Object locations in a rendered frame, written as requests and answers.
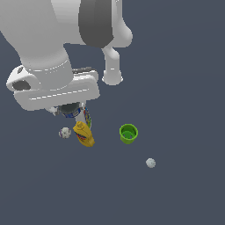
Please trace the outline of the blue and grey can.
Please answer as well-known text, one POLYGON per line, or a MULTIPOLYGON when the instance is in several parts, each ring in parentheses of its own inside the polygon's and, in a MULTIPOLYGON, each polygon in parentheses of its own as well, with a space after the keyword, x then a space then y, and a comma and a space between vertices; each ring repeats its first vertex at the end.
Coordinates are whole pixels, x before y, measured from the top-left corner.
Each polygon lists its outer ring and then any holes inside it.
POLYGON ((65 118, 75 118, 81 112, 79 102, 59 105, 58 109, 65 118))

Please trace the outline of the white ball with purple marks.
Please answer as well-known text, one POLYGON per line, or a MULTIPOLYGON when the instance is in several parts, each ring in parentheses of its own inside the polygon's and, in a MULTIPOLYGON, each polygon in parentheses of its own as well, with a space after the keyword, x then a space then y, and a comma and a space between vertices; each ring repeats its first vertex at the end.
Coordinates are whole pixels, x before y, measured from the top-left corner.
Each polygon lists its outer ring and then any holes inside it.
POLYGON ((62 139, 68 139, 71 136, 71 130, 68 127, 63 127, 60 131, 59 131, 59 136, 62 139))

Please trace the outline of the colourful printed box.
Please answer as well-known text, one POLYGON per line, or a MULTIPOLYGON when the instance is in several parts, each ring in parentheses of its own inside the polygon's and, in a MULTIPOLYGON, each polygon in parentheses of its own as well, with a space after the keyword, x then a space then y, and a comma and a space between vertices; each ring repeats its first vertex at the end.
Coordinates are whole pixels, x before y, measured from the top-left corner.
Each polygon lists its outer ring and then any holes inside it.
POLYGON ((85 122, 87 124, 87 126, 89 127, 89 129, 91 129, 91 116, 90 116, 90 113, 87 109, 87 107, 84 108, 84 118, 85 118, 85 122))

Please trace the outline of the green cup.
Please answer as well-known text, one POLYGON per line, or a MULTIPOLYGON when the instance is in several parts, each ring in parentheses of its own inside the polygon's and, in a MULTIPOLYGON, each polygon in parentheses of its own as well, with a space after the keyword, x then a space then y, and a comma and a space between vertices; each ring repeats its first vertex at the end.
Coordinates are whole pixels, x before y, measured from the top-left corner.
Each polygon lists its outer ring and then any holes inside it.
POLYGON ((120 139, 125 144, 131 144, 138 136, 138 130, 133 124, 125 124, 120 127, 120 139))

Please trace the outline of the yellow mustard bottle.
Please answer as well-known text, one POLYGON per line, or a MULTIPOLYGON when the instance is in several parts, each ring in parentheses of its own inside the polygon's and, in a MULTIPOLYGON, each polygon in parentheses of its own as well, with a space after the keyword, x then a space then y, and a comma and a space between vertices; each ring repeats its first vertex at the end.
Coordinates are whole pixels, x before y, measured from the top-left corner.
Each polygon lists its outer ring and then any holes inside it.
POLYGON ((78 140, 86 147, 92 147, 95 143, 92 132, 89 127, 82 121, 78 121, 73 127, 78 140))

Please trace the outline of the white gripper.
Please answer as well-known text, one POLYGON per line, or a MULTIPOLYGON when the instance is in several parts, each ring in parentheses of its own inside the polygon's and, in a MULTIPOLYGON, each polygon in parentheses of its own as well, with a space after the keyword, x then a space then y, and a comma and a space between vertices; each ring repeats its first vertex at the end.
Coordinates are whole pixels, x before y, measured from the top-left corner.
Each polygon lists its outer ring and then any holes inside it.
POLYGON ((98 97, 98 72, 96 70, 75 74, 73 80, 66 87, 56 91, 14 92, 14 98, 23 109, 34 111, 46 108, 54 116, 58 113, 58 108, 54 106, 81 102, 79 104, 80 113, 76 116, 76 121, 82 121, 83 123, 86 122, 84 101, 98 97))

